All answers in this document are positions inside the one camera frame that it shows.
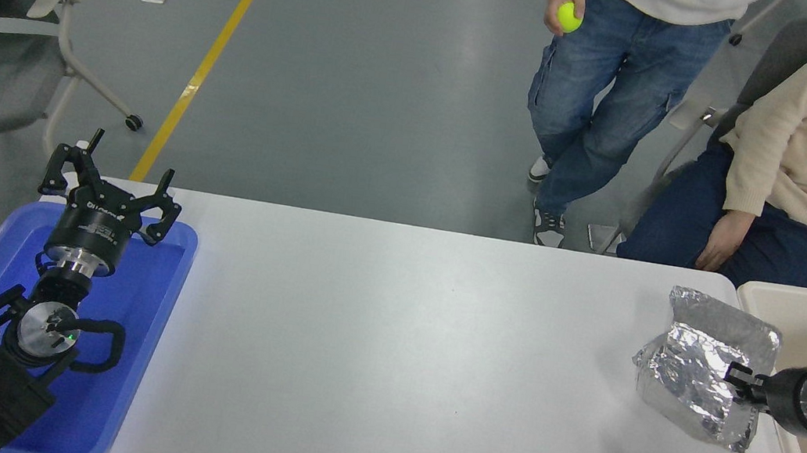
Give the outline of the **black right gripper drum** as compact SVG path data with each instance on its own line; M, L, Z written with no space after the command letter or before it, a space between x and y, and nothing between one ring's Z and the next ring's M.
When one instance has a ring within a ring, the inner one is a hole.
M785 368L768 379L766 400L777 424L807 436L807 367Z

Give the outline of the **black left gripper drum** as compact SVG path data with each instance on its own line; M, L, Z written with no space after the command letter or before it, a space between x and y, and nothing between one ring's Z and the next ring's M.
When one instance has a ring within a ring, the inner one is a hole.
M141 227L142 216L124 210L118 198L79 185L67 195L66 208L43 251L59 262L66 252L83 250L98 259L98 271L115 273L128 242Z

